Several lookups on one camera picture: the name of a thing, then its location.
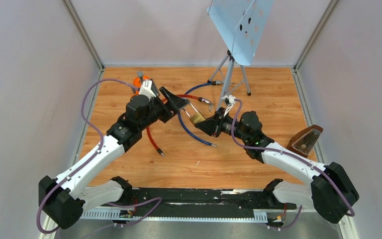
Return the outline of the brass padlock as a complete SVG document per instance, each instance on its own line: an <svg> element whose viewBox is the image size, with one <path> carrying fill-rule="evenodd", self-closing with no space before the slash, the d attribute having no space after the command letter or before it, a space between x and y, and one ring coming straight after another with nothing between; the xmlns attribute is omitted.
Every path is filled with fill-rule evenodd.
<svg viewBox="0 0 382 239"><path fill-rule="evenodd" d="M190 103L188 106L184 108L184 111L186 115L189 118L189 121L196 125L197 123L203 122L206 120L206 118L203 116L203 114L196 109L196 107Z"/></svg>

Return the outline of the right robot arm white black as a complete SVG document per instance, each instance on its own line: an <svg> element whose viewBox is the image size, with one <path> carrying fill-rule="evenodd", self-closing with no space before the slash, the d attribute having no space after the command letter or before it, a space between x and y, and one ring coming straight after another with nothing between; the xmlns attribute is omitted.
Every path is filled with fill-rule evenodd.
<svg viewBox="0 0 382 239"><path fill-rule="evenodd" d="M284 148L262 132L262 123L255 111L244 112L236 119L225 108L219 108L211 117L195 115L190 121L209 136L230 135L250 158L282 169L301 181L301 184L285 180L274 183L264 194L267 206L276 208L282 203L292 203L310 207L334 224L344 216L355 215L353 206L360 196L345 169L336 162L326 165Z"/></svg>

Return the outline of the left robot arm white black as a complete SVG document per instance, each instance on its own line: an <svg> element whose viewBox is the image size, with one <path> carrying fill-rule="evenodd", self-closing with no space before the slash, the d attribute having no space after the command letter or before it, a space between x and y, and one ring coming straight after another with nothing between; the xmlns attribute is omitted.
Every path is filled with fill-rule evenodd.
<svg viewBox="0 0 382 239"><path fill-rule="evenodd" d="M100 142L75 165L55 178L43 177L39 182L39 211L44 212L58 229L67 229L81 215L100 205L117 202L126 206L132 201L130 185L121 177L90 187L89 183L112 161L122 156L141 138L147 127L160 120L168 122L190 104L165 87L160 92L163 102L152 90L140 89L130 98L125 113L106 132Z"/></svg>

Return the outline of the red cable lock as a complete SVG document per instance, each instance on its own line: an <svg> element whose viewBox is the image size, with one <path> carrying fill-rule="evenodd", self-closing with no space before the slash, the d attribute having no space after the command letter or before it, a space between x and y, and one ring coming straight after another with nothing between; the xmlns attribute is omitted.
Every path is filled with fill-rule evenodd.
<svg viewBox="0 0 382 239"><path fill-rule="evenodd" d="M206 105L209 106L209 110L212 109L213 107L213 103L206 99L206 98L203 98L203 97L197 97L197 96L193 96L193 95L177 95L179 97L183 97L183 98L190 98L190 99L195 99L195 100L198 100L199 102L201 103L204 103ZM153 147L156 149L156 151L162 156L164 157L164 153L163 151L161 150L161 148L156 144L156 142L153 140L152 136L151 136L151 133L150 133L150 128L146 128L146 132L147 132L147 136L148 136L148 139L150 140L151 144L153 145Z"/></svg>

